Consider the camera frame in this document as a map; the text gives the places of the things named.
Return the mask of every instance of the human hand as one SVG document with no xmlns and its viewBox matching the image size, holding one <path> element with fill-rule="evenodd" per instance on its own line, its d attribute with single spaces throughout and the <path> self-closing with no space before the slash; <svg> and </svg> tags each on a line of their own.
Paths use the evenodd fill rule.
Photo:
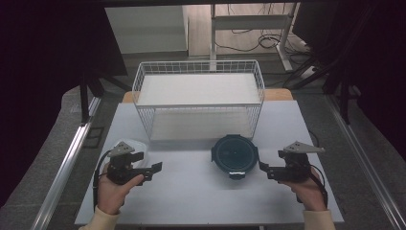
<svg viewBox="0 0 406 230">
<path fill-rule="evenodd" d="M 108 215 L 117 215 L 119 214 L 120 207 L 124 204 L 125 196 L 129 194 L 129 191 L 133 187 L 144 180 L 144 176 L 139 174 L 126 184 L 118 185 L 107 178 L 108 164 L 104 165 L 102 176 L 99 180 L 98 207 Z"/>
<path fill-rule="evenodd" d="M 311 172 L 320 179 L 319 174 L 313 168 L 311 168 Z M 290 181 L 278 181 L 278 183 L 289 186 L 302 201 L 307 211 L 325 211 L 327 209 L 322 192 L 312 179 L 308 178 L 301 183 Z"/>
</svg>

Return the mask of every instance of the white table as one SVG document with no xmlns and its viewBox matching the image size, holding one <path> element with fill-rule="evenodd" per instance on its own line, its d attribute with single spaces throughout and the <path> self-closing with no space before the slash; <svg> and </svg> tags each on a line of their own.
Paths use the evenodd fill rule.
<svg viewBox="0 0 406 230">
<path fill-rule="evenodd" d="M 134 104 L 119 104 L 101 154 L 117 140 L 147 143 L 147 135 Z M 261 161 L 284 166 L 278 150 L 300 141 L 312 145 L 305 121 L 295 101 L 265 102 L 253 143 Z M 163 169 L 131 191 L 121 209 L 119 224 L 141 226 L 267 225 L 303 222 L 303 204 L 290 188 L 268 180 L 255 167 L 245 178 L 232 180 L 211 161 L 215 141 L 167 142 L 149 145 L 147 165 L 163 162 Z M 311 164 L 323 170 L 316 154 Z M 92 182 L 80 207 L 76 224 L 93 216 Z M 328 208 L 334 221 L 343 221 L 327 181 Z"/>
</svg>

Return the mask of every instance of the sleeve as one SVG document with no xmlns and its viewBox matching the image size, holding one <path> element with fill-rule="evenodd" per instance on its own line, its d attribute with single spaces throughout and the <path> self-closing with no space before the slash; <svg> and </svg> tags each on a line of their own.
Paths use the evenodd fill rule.
<svg viewBox="0 0 406 230">
<path fill-rule="evenodd" d="M 79 230 L 113 230 L 120 215 L 108 215 L 97 206 L 90 222 Z"/>
<path fill-rule="evenodd" d="M 331 212 L 304 211 L 304 230 L 335 230 Z"/>
</svg>

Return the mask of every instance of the white wire basket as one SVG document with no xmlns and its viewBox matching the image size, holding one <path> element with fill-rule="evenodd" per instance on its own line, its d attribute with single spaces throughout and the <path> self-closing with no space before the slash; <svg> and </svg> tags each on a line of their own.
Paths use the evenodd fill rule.
<svg viewBox="0 0 406 230">
<path fill-rule="evenodd" d="M 255 60 L 142 62 L 133 102 L 150 140 L 254 136 L 264 85 Z"/>
</svg>

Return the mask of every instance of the metal rail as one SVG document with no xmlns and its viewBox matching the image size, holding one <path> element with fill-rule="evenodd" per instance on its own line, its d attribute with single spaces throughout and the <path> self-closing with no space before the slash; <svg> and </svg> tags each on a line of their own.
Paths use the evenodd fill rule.
<svg viewBox="0 0 406 230">
<path fill-rule="evenodd" d="M 354 152 L 356 159 L 364 171 L 365 176 L 369 180 L 373 191 L 375 192 L 381 206 L 383 207 L 389 221 L 396 230 L 406 229 L 406 223 L 403 216 L 400 214 L 397 204 L 395 203 L 391 193 L 386 188 L 385 184 L 382 182 L 378 173 L 374 169 L 368 155 L 365 153 L 362 145 L 359 143 L 358 138 L 352 131 L 350 125 L 341 118 L 340 112 L 338 111 L 338 105 L 334 101 L 334 96 L 327 96 L 327 103 L 333 113 L 339 127 L 342 129 L 347 141 Z"/>
<path fill-rule="evenodd" d="M 59 202 L 60 196 L 62 195 L 63 189 L 65 188 L 65 185 L 69 179 L 69 175 L 71 174 L 71 171 L 75 166 L 80 148 L 84 142 L 90 126 L 92 125 L 93 117 L 99 107 L 100 101 L 101 99 L 99 98 L 93 98 L 92 102 L 90 103 L 89 122 L 84 126 L 80 126 L 78 128 L 74 140 L 72 141 L 71 146 L 69 147 L 65 158 L 62 161 L 59 171 L 56 174 L 54 182 L 52 183 L 51 188 L 48 191 L 48 194 L 45 197 L 38 214 L 36 215 L 33 226 L 31 227 L 32 230 L 43 230 L 47 228 L 57 206 L 57 203 Z"/>
</svg>

